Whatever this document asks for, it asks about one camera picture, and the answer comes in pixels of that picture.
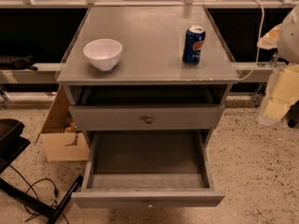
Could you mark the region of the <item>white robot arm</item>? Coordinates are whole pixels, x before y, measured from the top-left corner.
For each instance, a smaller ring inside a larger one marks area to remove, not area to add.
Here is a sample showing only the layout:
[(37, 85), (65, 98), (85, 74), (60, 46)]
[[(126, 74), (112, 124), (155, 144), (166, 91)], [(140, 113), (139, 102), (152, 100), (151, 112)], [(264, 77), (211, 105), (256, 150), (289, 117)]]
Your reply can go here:
[(283, 22), (259, 39), (261, 49), (277, 49), (288, 65), (273, 72), (267, 82), (258, 121), (266, 126), (281, 121), (299, 101), (299, 5)]

